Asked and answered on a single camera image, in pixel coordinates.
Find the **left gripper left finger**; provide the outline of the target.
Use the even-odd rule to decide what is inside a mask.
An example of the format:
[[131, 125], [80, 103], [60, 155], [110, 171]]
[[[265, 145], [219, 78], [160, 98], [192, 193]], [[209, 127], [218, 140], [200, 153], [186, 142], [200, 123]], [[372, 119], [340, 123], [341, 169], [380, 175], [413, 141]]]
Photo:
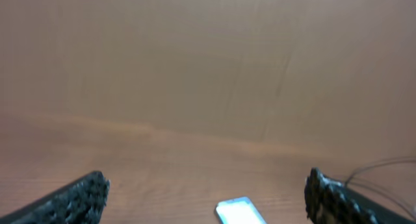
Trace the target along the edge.
[[1, 224], [98, 224], [111, 182], [92, 171], [1, 217]]

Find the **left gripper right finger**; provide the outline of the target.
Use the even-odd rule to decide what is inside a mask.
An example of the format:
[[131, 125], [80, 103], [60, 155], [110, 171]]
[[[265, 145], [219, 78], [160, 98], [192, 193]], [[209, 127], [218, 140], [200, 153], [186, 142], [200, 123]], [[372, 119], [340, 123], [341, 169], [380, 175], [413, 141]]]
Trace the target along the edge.
[[314, 224], [415, 224], [312, 168], [305, 180], [305, 211]]

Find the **smartphone with blue screen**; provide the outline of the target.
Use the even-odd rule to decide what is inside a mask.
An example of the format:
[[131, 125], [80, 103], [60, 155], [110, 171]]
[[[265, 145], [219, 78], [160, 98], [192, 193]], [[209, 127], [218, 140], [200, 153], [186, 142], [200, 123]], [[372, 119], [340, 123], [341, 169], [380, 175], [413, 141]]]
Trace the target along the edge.
[[221, 224], [266, 224], [248, 197], [221, 201], [216, 205], [214, 212]]

